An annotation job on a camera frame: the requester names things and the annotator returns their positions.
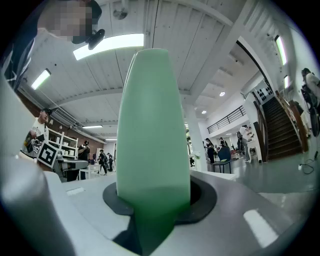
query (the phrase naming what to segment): gray metal surface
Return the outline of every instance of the gray metal surface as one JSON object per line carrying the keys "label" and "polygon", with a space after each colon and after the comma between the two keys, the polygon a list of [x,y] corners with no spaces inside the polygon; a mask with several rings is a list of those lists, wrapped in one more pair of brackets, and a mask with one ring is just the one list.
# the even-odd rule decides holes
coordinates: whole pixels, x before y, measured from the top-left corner
{"label": "gray metal surface", "polygon": [[[61,224],[65,228],[65,231],[69,239],[71,240],[73,249],[77,256],[136,255],[109,240],[105,235],[113,234],[115,232],[115,229],[118,228],[114,222],[114,219],[108,219],[108,215],[104,215],[103,217],[101,217],[99,214],[91,215],[79,211],[70,201],[70,198],[72,198],[73,195],[67,196],[67,193],[63,187],[63,185],[69,185],[68,189],[72,189],[81,187],[79,186],[79,184],[91,183],[87,188],[93,189],[94,185],[97,184],[97,182],[101,181],[102,178],[83,180],[79,182],[73,181],[61,183],[59,177],[55,173],[45,171],[44,174],[47,180],[48,190],[50,193],[51,201],[54,205],[55,212],[58,215]],[[84,203],[84,207],[92,208],[93,211],[101,210],[103,206],[106,205],[104,202],[103,204],[91,204],[85,199],[85,192],[82,192],[82,198],[83,199],[81,199],[80,201]],[[101,234],[94,227],[93,223],[95,223],[95,218],[98,219],[101,225],[103,225],[103,223],[107,223],[104,234]]]}
{"label": "gray metal surface", "polygon": [[85,191],[70,195],[69,200],[96,230],[109,239],[127,230],[130,221],[129,216],[115,214],[103,200],[103,191],[114,182],[115,174],[62,184],[65,191],[84,188]]}
{"label": "gray metal surface", "polygon": [[[175,226],[167,239],[151,256],[245,256],[263,252],[267,248],[261,248],[243,217],[246,211],[252,209],[258,210],[279,236],[293,224],[293,220],[280,208],[240,183],[198,171],[191,171],[191,175],[206,181],[215,188],[217,204],[202,221]],[[104,188],[115,181],[116,175],[114,174],[67,182],[60,184],[61,191],[59,192],[65,195],[64,191],[84,188],[84,192],[69,196],[68,201],[72,202],[72,205],[77,208],[91,227],[109,239],[125,230],[129,223],[129,217],[116,215],[102,199]],[[57,193],[57,189],[58,187],[50,190]]]}
{"label": "gray metal surface", "polygon": [[152,256],[244,256],[265,250],[243,217],[252,209],[258,210],[278,235],[293,224],[280,208],[242,184],[198,171],[191,175],[215,188],[217,203],[202,221],[174,227]]}

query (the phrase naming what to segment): staircase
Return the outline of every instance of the staircase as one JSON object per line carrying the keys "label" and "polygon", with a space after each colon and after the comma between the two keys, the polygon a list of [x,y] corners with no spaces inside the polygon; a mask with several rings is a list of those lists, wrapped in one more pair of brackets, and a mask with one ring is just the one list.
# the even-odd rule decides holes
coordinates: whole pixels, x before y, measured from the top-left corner
{"label": "staircase", "polygon": [[301,153],[296,131],[276,97],[262,106],[268,132],[268,160]]}

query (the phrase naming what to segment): pillar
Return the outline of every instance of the pillar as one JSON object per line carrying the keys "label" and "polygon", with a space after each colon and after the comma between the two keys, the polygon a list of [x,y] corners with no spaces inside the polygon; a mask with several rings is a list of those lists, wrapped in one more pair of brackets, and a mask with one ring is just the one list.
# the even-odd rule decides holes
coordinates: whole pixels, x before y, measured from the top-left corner
{"label": "pillar", "polygon": [[183,105],[186,121],[188,123],[189,134],[192,142],[192,150],[200,152],[200,171],[207,172],[206,153],[200,133],[198,119],[196,117],[195,106],[190,104]]}

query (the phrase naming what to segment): brick wall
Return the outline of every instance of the brick wall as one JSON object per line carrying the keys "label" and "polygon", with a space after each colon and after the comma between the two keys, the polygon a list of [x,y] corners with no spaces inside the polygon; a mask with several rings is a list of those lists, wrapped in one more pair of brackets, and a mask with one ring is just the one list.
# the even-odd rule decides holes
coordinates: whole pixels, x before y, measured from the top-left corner
{"label": "brick wall", "polygon": [[[26,106],[26,108],[34,115],[34,117],[38,117],[41,109],[39,109],[35,104],[33,104],[28,98],[26,98],[19,91],[16,94],[18,95],[20,100],[23,102],[23,104]],[[71,129],[68,130],[68,127],[64,126],[63,124],[61,124],[56,120],[53,120],[53,124],[52,125],[49,124],[48,127],[59,133],[64,132],[64,134],[68,137],[78,138],[78,147],[81,144],[83,144],[85,141],[89,141],[90,158],[92,158],[93,153],[97,151],[97,148],[100,148],[100,149],[104,148],[103,143],[100,143],[91,138],[85,137],[74,130],[71,130]]]}

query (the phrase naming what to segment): white ceiling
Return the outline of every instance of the white ceiling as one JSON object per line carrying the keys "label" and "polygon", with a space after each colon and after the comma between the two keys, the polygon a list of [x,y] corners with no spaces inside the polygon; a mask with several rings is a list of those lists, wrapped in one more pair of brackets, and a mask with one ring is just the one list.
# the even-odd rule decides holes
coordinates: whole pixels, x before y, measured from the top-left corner
{"label": "white ceiling", "polygon": [[[200,6],[204,6],[203,11],[190,7],[189,2],[196,0],[130,0],[128,15],[123,20],[112,15],[114,9],[121,9],[121,1],[97,2],[102,8],[98,26],[105,30],[105,37],[144,33],[144,48],[168,49],[181,101],[185,102],[224,27],[228,26],[218,17],[205,13],[215,9],[234,23],[245,0],[200,0],[204,4]],[[39,34],[21,90],[44,107],[59,106],[80,126],[103,125],[103,128],[85,132],[97,138],[115,137],[121,90],[132,57],[142,48],[109,50],[77,61],[73,51],[82,45],[63,41],[45,32]],[[51,76],[39,89],[31,90],[30,85],[45,68],[50,70]],[[212,113],[257,71],[249,56],[235,44],[226,61],[212,74],[193,103],[197,107],[197,117],[205,118]],[[225,96],[219,97],[222,91]],[[201,114],[203,110],[207,111],[206,115]]]}

